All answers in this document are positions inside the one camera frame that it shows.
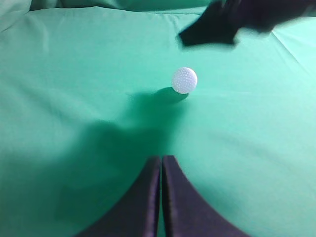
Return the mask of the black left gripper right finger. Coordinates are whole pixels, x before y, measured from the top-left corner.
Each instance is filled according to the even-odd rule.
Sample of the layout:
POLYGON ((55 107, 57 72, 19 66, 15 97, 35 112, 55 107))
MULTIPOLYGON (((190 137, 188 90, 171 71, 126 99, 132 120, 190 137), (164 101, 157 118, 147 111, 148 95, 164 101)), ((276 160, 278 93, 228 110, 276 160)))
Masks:
POLYGON ((167 237, 248 236, 206 202, 175 156, 162 158, 162 209, 167 237))

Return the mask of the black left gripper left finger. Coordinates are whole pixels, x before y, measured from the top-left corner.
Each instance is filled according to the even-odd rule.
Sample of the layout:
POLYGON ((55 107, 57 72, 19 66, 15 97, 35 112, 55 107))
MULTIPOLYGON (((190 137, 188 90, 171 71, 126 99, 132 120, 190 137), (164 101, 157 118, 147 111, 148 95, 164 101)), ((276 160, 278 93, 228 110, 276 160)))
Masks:
POLYGON ((159 157, 150 157, 120 200, 77 237, 156 237, 160 201, 159 157))

